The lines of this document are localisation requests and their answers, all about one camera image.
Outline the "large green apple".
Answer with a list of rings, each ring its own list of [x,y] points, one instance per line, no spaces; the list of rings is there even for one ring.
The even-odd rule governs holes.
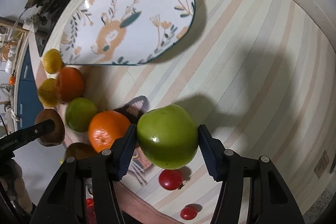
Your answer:
[[[193,118],[174,104],[143,114],[137,124],[137,139],[147,159],[162,169],[186,166],[198,150]]]

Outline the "small green apple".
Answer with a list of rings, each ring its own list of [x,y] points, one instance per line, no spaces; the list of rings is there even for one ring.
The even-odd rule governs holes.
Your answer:
[[[86,132],[91,119],[98,113],[96,105],[87,98],[75,98],[66,109],[66,123],[76,132]]]

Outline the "floral ceramic plate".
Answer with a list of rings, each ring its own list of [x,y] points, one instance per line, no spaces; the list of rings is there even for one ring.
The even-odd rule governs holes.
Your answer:
[[[196,0],[85,0],[63,29],[66,65],[151,62],[179,42],[193,24]]]

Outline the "yellow lemon upper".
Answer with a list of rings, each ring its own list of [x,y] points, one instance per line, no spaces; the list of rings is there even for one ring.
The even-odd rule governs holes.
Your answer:
[[[58,73],[63,67],[60,52],[57,49],[47,51],[43,56],[42,64],[47,73],[51,75]]]

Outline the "yellow lemon lower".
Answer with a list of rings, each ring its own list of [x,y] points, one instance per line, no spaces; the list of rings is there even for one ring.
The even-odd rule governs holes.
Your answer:
[[[43,106],[53,108],[60,104],[56,84],[56,79],[50,78],[44,80],[38,88],[38,98]]]

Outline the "red cherry tomato large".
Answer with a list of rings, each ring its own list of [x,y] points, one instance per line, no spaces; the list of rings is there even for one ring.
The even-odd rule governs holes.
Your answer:
[[[158,181],[161,187],[166,190],[176,190],[183,184],[183,175],[178,170],[163,170]]]

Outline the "orange near gripper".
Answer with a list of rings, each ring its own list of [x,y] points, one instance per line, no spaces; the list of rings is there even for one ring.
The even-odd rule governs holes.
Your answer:
[[[114,110],[100,112],[89,123],[88,140],[99,153],[110,148],[116,139],[123,138],[130,124],[126,116]]]

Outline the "blue kitchen cabinet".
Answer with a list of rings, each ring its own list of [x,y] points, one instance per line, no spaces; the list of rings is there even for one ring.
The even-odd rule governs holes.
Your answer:
[[[18,83],[18,129],[34,125],[35,118],[42,110],[43,105],[37,95],[37,86],[31,66],[29,47],[27,47]]]

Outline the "striped cat table mat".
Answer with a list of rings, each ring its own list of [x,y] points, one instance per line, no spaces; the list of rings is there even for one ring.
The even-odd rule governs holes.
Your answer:
[[[71,0],[47,43],[65,40]],[[101,110],[175,103],[242,156],[267,155],[307,223],[335,195],[335,51],[293,0],[196,0],[190,32],[140,67],[83,67]]]

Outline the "red cherry tomato small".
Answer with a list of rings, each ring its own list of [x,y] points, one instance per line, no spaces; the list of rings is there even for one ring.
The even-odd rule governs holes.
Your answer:
[[[197,209],[192,206],[185,206],[181,212],[180,217],[184,220],[192,220],[198,215]]]

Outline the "brown pear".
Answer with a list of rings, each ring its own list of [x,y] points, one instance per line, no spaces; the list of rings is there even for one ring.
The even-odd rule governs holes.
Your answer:
[[[97,152],[94,148],[85,143],[72,143],[69,145],[65,151],[64,159],[73,156],[77,160],[87,159],[96,156]]]
[[[35,123],[51,119],[54,121],[55,128],[52,132],[38,138],[38,142],[45,147],[52,147],[63,143],[65,138],[65,127],[61,116],[54,109],[44,109],[35,118]]]

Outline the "yellow lemon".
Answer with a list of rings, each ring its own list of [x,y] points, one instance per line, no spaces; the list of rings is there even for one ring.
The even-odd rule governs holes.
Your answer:
[[[44,80],[38,88],[38,98],[43,106],[53,108],[60,104],[56,84],[56,79],[50,78]]]
[[[43,56],[42,64],[47,73],[51,75],[58,73],[63,67],[60,52],[57,49],[47,51]]]

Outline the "small orange fruit on counter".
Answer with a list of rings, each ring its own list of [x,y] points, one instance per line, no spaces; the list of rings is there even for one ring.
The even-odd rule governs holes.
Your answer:
[[[9,85],[14,86],[16,81],[15,75],[11,75],[9,78]]]

